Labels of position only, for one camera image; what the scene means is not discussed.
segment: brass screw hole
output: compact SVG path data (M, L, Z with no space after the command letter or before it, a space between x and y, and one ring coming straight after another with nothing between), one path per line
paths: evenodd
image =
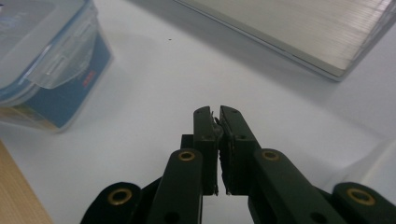
M262 153L262 156L268 161L278 161L279 160L279 155L277 155L277 153L272 152L272 151L264 151Z
M112 205L122 205L132 198L130 189L115 189L107 197L107 201Z
M178 154L178 158L181 161L192 161L195 159L195 154L190 151L184 151Z
M348 189L346 193L349 196L349 198L351 198L356 203L360 203L368 206L375 204L374 197L362 189Z

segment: white surface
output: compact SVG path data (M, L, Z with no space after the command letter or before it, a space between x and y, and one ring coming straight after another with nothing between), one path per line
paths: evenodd
M396 27L341 83L170 0L96 0L115 60L64 133L0 124L56 224L79 223L99 192L163 174L192 112L240 110L262 147L284 152L322 188L396 136ZM247 198L204 198L203 223L252 223Z

